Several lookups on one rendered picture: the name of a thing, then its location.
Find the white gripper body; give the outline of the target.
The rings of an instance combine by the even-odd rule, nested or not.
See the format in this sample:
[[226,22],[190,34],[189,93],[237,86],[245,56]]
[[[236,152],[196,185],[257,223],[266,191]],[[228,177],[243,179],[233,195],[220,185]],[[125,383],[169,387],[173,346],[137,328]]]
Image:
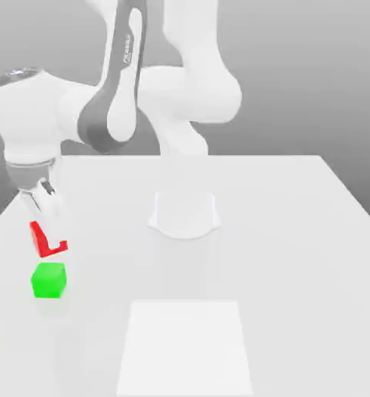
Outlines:
[[34,220],[49,221],[61,216],[63,196],[60,192],[48,193],[45,189],[21,190],[20,196]]

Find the small red cube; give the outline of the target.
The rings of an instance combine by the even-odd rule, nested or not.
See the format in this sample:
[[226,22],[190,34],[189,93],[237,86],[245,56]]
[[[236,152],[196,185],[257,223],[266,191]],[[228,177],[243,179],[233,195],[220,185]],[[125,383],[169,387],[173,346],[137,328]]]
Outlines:
[[34,247],[39,257],[45,258],[68,250],[66,240],[60,240],[58,243],[51,243],[37,221],[30,222],[29,228]]

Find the small green cube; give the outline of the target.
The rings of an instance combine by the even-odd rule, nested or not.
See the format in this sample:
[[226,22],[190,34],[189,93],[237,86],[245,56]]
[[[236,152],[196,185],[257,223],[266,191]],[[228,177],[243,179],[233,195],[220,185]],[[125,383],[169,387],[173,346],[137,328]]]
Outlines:
[[31,285],[36,298],[59,299],[67,285],[64,263],[39,263],[32,274]]

